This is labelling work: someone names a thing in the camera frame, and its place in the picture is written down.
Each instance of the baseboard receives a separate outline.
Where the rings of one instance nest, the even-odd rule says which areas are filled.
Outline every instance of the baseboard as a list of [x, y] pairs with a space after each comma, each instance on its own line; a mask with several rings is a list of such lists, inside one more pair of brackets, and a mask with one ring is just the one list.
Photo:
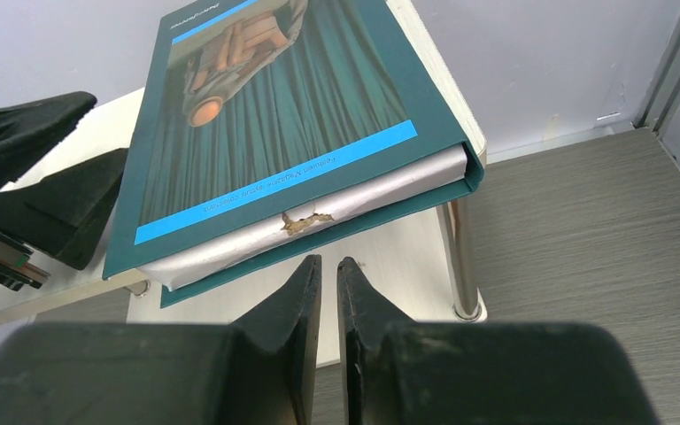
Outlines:
[[598, 139], [607, 135], [618, 135], [626, 131], [634, 130], [631, 122], [622, 121], [611, 124], [605, 127], [591, 128], [590, 130], [580, 131], [571, 135], [563, 135], [549, 140], [542, 140], [537, 143], [531, 143], [519, 148], [510, 149], [496, 153], [488, 153], [486, 157], [487, 164], [494, 164], [508, 159], [524, 157], [534, 153], [548, 151], [550, 149], [563, 148], [576, 143], [588, 142], [593, 139]]

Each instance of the white table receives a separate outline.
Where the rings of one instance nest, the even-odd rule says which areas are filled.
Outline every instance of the white table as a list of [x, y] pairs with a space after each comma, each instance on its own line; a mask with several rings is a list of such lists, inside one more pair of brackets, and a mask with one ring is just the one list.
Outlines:
[[[483, 132], [410, 0], [388, 0], [388, 4], [470, 137], [479, 158], [485, 163], [486, 141]], [[75, 132], [12, 186], [21, 187], [38, 182], [45, 175], [55, 173], [57, 170], [101, 153], [128, 146], [142, 95], [143, 89], [140, 89], [90, 112]], [[345, 256], [350, 255], [358, 260], [371, 283], [414, 319], [456, 320], [452, 311], [453, 271], [447, 252], [451, 245], [445, 244], [442, 236], [437, 210], [431, 209], [314, 251], [322, 255], [323, 264], [320, 346], [317, 354], [319, 364], [339, 360], [335, 273], [337, 263]], [[140, 272], [131, 270], [103, 281], [100, 276], [106, 245], [107, 232], [90, 265], [81, 272], [73, 271], [55, 260], [35, 256], [35, 264], [51, 273], [49, 282], [40, 290], [26, 287], [18, 292], [12, 292], [0, 285], [0, 324], [94, 297], [145, 279]], [[127, 320], [230, 322], [274, 292], [290, 276], [302, 258], [303, 256], [285, 260], [163, 310], [159, 308], [161, 286], [154, 282], [145, 297], [132, 296]], [[485, 316], [486, 311], [483, 308], [478, 319], [482, 320]]]

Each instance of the book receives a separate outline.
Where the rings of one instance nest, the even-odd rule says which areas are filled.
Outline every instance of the book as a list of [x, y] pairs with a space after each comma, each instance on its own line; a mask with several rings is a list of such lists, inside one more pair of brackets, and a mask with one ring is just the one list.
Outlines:
[[452, 146], [138, 269], [169, 290], [178, 290], [299, 237], [461, 180], [467, 164], [462, 147]]
[[163, 305], [465, 196], [483, 178], [383, 0], [200, 0], [161, 20], [104, 277], [285, 217], [452, 146], [467, 157], [461, 179], [297, 234], [164, 291]]

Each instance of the blue stripe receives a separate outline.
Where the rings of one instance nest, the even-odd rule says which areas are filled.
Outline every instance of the blue stripe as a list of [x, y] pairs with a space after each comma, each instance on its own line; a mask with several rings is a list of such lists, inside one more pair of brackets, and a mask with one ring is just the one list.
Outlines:
[[136, 229], [134, 245], [147, 242], [156, 237], [173, 233], [200, 221], [228, 212], [239, 206], [268, 197], [283, 189], [311, 180], [332, 170], [351, 164], [361, 158], [383, 151], [398, 143], [416, 137], [418, 133], [412, 121], [404, 121], [355, 143], [321, 155], [299, 166], [262, 179], [221, 197], [189, 209], [169, 215]]
[[245, 2], [243, 2], [243, 3], [241, 3], [241, 4], [239, 4], [238, 6], [234, 7], [233, 9], [229, 9], [229, 10], [227, 10], [227, 11], [221, 13], [220, 15], [218, 15], [218, 16], [216, 16], [216, 17], [214, 17], [214, 18], [212, 18], [212, 19], [210, 19], [210, 20], [208, 20], [208, 21], [206, 21], [204, 24], [198, 25], [198, 26], [196, 26], [196, 27], [194, 27], [194, 28], [191, 28], [189, 31], [187, 31], [187, 32], [185, 32], [185, 33], [183, 33], [183, 34], [181, 34], [181, 35], [175, 37], [174, 40], [173, 40], [173, 42], [171, 42], [171, 44], [173, 45], [173, 44], [176, 44], [177, 42], [180, 42], [180, 41], [182, 41], [182, 40], [184, 40], [184, 39], [186, 39], [186, 38], [189, 38], [189, 37], [191, 37], [192, 35], [198, 33], [199, 31], [202, 31], [203, 29], [205, 29], [205, 28], [207, 28], [207, 27], [211, 27], [211, 26], [214, 25], [216, 22], [219, 22], [219, 21], [221, 21], [221, 20], [227, 18], [228, 16], [230, 16], [230, 15], [236, 13], [236, 12], [241, 11], [244, 7], [249, 7], [249, 6], [251, 6], [252, 4], [255, 4], [255, 3], [257, 3], [257, 2], [258, 2], [258, 0], [247, 0], [247, 1], [245, 1]]

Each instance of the metal table leg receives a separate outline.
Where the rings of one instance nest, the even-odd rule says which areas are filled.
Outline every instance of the metal table leg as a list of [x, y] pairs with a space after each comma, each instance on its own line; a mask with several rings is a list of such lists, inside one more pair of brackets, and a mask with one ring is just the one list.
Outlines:
[[131, 285], [126, 286], [125, 288], [129, 292], [134, 294], [135, 297], [142, 298], [145, 295], [147, 295], [147, 292], [150, 290], [150, 281], [144, 280], [141, 282], [132, 283]]
[[468, 197], [437, 208], [450, 267], [454, 312], [463, 321], [485, 321], [488, 315], [475, 279]]

